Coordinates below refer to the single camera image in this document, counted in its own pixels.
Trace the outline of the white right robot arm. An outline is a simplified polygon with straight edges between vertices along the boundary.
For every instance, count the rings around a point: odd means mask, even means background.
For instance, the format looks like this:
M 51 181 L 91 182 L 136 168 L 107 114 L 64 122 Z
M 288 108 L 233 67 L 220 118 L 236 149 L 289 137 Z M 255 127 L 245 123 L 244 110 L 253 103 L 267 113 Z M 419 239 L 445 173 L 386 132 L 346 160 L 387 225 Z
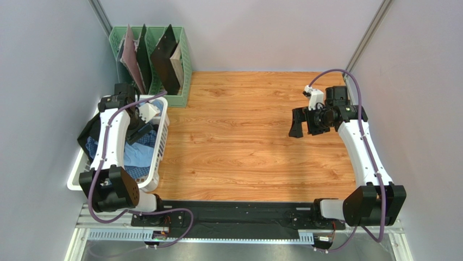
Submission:
M 351 104 L 346 86 L 325 91 L 305 86 L 306 107 L 292 111 L 289 136 L 320 135 L 334 130 L 343 141 L 355 174 L 357 188 L 344 200 L 319 198 L 314 201 L 315 219 L 340 220 L 349 226 L 392 226 L 406 199 L 402 185 L 394 184 L 371 141 L 368 117 L 363 107 Z

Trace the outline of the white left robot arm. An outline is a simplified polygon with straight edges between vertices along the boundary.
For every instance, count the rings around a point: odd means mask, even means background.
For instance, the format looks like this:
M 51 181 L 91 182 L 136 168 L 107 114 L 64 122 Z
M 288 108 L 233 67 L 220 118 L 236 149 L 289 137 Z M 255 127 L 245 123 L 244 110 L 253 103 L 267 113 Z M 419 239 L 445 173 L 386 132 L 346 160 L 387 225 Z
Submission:
M 140 98 L 137 87 L 117 83 L 114 94 L 98 103 L 100 123 L 96 152 L 88 171 L 79 175 L 79 185 L 94 212 L 135 210 L 154 212 L 158 199 L 142 192 L 124 164 L 124 153 L 154 129 L 154 118 L 160 113 L 149 101 Z

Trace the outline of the light blue long sleeve shirt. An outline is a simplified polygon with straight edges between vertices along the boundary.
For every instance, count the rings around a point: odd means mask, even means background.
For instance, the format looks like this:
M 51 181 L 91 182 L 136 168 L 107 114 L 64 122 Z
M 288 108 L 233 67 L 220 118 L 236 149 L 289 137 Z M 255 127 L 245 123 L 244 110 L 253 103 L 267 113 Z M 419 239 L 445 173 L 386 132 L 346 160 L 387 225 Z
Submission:
M 159 112 L 159 108 L 147 100 L 143 100 L 140 107 L 111 108 L 100 112 L 98 147 L 90 168 L 106 170 L 112 165 L 150 167 L 155 154 L 154 147 L 143 145 L 140 141 L 142 138 L 129 142 L 127 134 L 140 134 L 139 126 L 151 127 Z

